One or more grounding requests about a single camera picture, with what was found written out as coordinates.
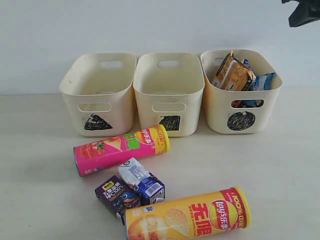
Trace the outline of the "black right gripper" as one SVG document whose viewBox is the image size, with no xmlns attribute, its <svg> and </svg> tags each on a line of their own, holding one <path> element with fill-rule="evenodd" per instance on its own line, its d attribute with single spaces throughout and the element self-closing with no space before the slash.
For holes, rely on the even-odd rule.
<svg viewBox="0 0 320 240">
<path fill-rule="evenodd" d="M 288 18 L 290 27 L 303 25 L 320 20 L 320 0 L 294 0 L 297 7 Z"/>
</svg>

